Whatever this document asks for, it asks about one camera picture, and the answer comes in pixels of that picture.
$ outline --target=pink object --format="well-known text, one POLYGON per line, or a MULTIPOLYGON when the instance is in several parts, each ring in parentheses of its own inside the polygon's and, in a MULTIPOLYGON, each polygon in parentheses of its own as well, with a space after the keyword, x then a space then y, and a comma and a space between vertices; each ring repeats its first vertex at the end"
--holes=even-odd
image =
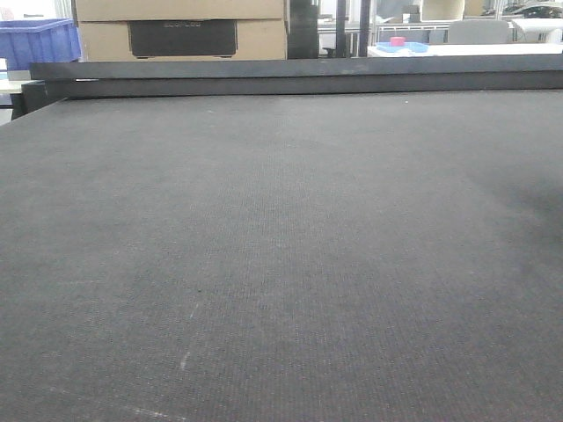
POLYGON ((405 37, 391 37, 389 44, 391 47, 402 47, 405 45, 405 37))

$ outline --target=white mark on mat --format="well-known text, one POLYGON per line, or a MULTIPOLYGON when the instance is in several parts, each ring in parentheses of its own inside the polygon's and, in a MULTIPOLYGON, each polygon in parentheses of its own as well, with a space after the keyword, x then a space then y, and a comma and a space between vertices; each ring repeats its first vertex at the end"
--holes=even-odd
POLYGON ((77 280, 77 281, 61 281, 56 284, 59 286, 74 286, 79 284, 94 284, 94 283, 101 283, 102 280, 77 280))
POLYGON ((194 308, 194 310, 192 311, 192 314, 190 315, 190 319, 192 319, 192 318, 194 317, 194 313, 195 313, 195 311, 198 309, 199 306, 200 306, 199 303, 196 303, 196 304, 195 304, 195 308, 194 308))
POLYGON ((125 411, 132 411, 135 415, 150 416, 151 418, 172 419, 182 422, 187 420, 186 418, 169 416, 164 413, 160 413, 159 411, 149 411, 147 409, 141 409, 140 407, 123 406, 122 409, 125 411))
POLYGON ((182 358, 182 360, 179 363, 179 368, 183 371, 184 369, 186 369, 186 364, 187 364, 187 358, 190 357, 190 352, 186 353, 184 355, 184 357, 182 358))
POLYGON ((79 395, 79 394, 71 393, 70 391, 67 391, 66 389, 58 389, 57 387, 48 387, 46 389, 48 389, 49 391, 51 391, 53 393, 64 394, 65 396, 76 397, 78 400, 85 400, 87 402, 95 403, 97 405, 108 406, 108 407, 112 407, 114 409, 121 409, 122 411, 130 411, 130 412, 134 413, 135 415, 149 416, 151 418, 168 419, 168 420, 174 420, 174 421, 177 421, 177 422, 187 422, 187 418, 184 418, 184 417, 181 417, 181 416, 171 416, 171 415, 167 415, 165 413, 161 413, 159 411, 150 411, 148 409, 143 409, 143 408, 134 407, 134 406, 120 406, 118 404, 108 404, 106 402, 103 402, 101 400, 97 400, 97 399, 92 398, 92 397, 86 397, 86 396, 82 396, 82 395, 79 395))

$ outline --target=black label on box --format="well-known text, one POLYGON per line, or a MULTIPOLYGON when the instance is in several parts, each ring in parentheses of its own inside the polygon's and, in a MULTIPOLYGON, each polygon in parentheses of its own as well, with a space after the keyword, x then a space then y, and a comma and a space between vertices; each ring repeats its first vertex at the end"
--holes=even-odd
POLYGON ((129 22, 135 57, 213 55, 237 52, 236 20, 136 20, 129 22))

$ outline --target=blue tray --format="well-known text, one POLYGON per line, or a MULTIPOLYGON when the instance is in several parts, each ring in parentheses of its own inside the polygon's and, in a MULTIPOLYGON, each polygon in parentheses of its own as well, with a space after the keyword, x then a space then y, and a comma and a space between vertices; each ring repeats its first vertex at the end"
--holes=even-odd
POLYGON ((377 49, 386 53, 396 53, 399 50, 411 50, 414 53, 426 53, 428 51, 428 44, 420 42, 406 42, 404 46, 392 47, 390 42, 378 42, 377 49))
POLYGON ((33 62, 73 62, 81 53, 72 19, 0 21, 0 57, 8 70, 28 70, 33 62))

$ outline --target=white chair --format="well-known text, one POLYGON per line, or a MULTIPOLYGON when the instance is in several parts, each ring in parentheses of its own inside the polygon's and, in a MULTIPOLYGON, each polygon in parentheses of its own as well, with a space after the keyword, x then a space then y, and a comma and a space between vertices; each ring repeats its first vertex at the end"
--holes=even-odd
POLYGON ((510 39, 510 26, 503 20, 457 20, 448 30, 448 44, 506 44, 510 39))
POLYGON ((560 44, 563 19, 513 19, 512 24, 528 42, 540 40, 551 44, 560 44))

